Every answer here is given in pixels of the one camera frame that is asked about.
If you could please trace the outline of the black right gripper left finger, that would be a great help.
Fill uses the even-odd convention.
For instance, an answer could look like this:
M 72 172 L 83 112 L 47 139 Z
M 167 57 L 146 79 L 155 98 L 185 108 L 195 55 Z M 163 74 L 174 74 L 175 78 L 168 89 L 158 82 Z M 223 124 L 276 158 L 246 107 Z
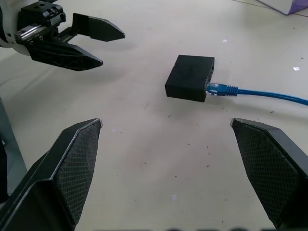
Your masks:
M 95 169 L 99 118 L 74 124 L 30 168 L 0 210 L 2 231 L 73 231 Z

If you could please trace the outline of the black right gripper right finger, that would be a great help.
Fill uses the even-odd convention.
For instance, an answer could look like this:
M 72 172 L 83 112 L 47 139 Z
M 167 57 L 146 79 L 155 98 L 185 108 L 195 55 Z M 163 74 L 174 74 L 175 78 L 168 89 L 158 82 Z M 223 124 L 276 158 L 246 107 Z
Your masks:
M 308 229 L 308 156 L 281 129 L 233 118 L 246 175 L 277 230 Z

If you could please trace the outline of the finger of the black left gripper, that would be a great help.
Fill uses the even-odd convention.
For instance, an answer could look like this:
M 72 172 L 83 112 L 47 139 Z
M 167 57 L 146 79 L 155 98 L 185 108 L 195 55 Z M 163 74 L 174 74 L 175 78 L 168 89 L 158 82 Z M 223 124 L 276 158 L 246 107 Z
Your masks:
M 125 33 L 109 20 L 73 13 L 73 35 L 83 35 L 104 42 L 125 38 Z
M 34 42 L 27 45 L 32 60 L 74 71 L 86 71 L 103 61 L 79 46 L 63 42 Z

